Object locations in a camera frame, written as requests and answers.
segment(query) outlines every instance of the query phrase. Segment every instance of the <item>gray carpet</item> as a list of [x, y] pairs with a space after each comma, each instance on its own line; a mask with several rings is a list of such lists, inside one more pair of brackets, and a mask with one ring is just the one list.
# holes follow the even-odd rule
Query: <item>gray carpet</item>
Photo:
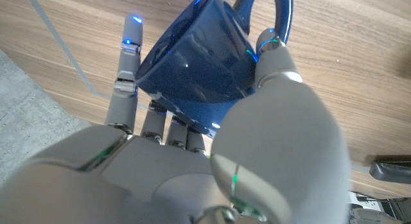
[[22, 161], [90, 125], [70, 116], [0, 50], [0, 185]]

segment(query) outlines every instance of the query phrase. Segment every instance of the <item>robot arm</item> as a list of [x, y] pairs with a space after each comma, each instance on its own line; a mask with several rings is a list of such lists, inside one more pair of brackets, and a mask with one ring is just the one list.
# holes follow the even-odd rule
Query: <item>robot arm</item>
[[0, 189], [1, 221], [346, 221], [349, 158], [342, 132], [272, 30], [258, 41], [257, 91], [227, 113], [208, 159], [201, 135], [177, 119], [161, 144], [165, 111], [153, 103], [141, 136], [131, 135], [142, 32], [134, 17], [126, 23], [133, 20], [123, 34], [108, 126], [82, 130], [22, 165]]

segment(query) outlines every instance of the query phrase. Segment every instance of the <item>mug handle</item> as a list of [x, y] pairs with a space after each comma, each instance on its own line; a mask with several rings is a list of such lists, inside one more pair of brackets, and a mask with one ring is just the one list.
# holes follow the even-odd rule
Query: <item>mug handle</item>
[[[274, 31], [286, 44], [290, 34], [291, 21], [293, 17], [293, 0], [275, 1], [275, 26]], [[233, 10], [240, 18], [243, 30], [250, 33], [250, 15], [254, 0], [236, 0]]]

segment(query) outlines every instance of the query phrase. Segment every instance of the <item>wood grain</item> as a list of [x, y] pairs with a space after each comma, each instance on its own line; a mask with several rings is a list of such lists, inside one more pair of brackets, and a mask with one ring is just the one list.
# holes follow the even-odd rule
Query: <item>wood grain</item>
[[[123, 18], [143, 18], [144, 58], [192, 0], [38, 0], [92, 86], [110, 94]], [[288, 47], [304, 82], [341, 124], [351, 160], [411, 154], [411, 0], [294, 0]], [[273, 26], [273, 0], [256, 0], [250, 42]], [[102, 123], [109, 101], [89, 92], [28, 0], [0, 1], [0, 48], [68, 112]], [[139, 93], [139, 103], [150, 98]], [[146, 111], [137, 110], [136, 133]], [[206, 139], [207, 147], [211, 140]], [[411, 186], [353, 170], [353, 189], [376, 198]]]

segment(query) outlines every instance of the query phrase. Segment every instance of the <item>ceramic mug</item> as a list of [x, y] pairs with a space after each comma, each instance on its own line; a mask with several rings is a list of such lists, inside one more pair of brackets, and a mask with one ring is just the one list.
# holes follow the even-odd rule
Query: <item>ceramic mug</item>
[[[224, 115], [253, 93], [258, 58], [248, 41], [254, 0], [194, 0], [149, 52], [138, 86], [195, 130], [214, 137]], [[292, 0], [275, 0], [274, 30], [287, 41]]]

